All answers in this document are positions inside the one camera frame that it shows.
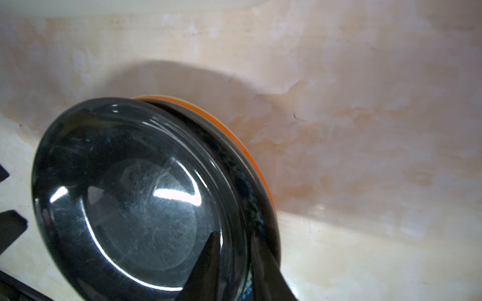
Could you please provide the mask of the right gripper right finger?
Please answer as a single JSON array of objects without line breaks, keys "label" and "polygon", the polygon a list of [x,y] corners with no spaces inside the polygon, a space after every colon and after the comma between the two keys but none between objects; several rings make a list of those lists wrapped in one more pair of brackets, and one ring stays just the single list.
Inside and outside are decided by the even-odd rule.
[{"label": "right gripper right finger", "polygon": [[251,269],[254,300],[297,301],[269,247],[257,233],[251,236]]}]

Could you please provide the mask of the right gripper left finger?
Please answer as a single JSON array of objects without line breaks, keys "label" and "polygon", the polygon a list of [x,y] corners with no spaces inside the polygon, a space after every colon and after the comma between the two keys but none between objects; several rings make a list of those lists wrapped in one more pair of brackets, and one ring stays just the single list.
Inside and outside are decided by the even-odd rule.
[{"label": "right gripper left finger", "polygon": [[212,232],[175,301],[218,299],[220,234]]}]

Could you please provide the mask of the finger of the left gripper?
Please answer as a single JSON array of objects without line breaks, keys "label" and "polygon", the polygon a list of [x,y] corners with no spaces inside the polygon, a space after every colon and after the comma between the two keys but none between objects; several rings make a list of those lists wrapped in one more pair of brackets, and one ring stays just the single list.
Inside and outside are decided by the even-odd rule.
[{"label": "finger of the left gripper", "polygon": [[28,221],[15,210],[0,214],[0,254],[9,248],[28,228]]}]

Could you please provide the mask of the black glossy plate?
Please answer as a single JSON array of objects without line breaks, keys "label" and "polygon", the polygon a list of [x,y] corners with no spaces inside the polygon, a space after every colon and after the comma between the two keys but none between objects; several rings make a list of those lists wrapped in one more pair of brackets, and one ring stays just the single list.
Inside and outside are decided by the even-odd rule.
[{"label": "black glossy plate", "polygon": [[171,109],[122,98],[66,110],[42,137],[32,198],[43,240],[84,300],[173,300],[211,233],[218,300],[240,297],[246,224],[235,181]]}]

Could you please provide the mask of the orange rimmed plate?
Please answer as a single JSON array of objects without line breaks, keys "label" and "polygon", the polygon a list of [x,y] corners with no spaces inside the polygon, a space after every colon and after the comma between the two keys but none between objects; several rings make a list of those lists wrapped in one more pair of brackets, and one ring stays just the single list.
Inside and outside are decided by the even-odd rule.
[{"label": "orange rimmed plate", "polygon": [[188,110],[191,110],[195,112],[196,114],[202,116],[204,119],[207,119],[211,124],[213,124],[218,130],[223,132],[224,136],[228,137],[228,140],[236,145],[236,148],[241,151],[243,156],[250,162],[249,165],[252,167],[252,169],[255,171],[257,174],[257,178],[261,180],[263,188],[266,190],[269,200],[271,202],[272,208],[274,212],[276,213],[276,207],[274,204],[274,200],[272,198],[272,194],[269,190],[269,187],[266,183],[266,180],[264,179],[261,170],[259,169],[258,165],[256,164],[254,158],[251,156],[245,145],[238,139],[238,137],[226,126],[224,125],[221,121],[219,121],[216,117],[214,117],[212,114],[207,112],[206,110],[203,110],[202,108],[196,106],[195,104],[192,104],[186,100],[182,100],[176,97],[169,97],[165,95],[142,95],[142,96],[137,96],[133,97],[133,100],[142,100],[147,102],[148,100],[155,100],[157,102],[161,103],[171,103],[171,104],[177,104],[181,107],[184,107]]}]

